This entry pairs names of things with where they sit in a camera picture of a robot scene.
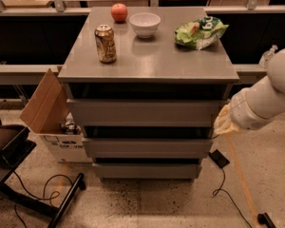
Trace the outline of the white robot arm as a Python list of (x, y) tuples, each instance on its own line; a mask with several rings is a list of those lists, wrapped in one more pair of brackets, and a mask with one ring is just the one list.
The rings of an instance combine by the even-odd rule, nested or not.
[(216, 135), (259, 130), (285, 112), (285, 48), (269, 61), (266, 73), (222, 108), (214, 122)]

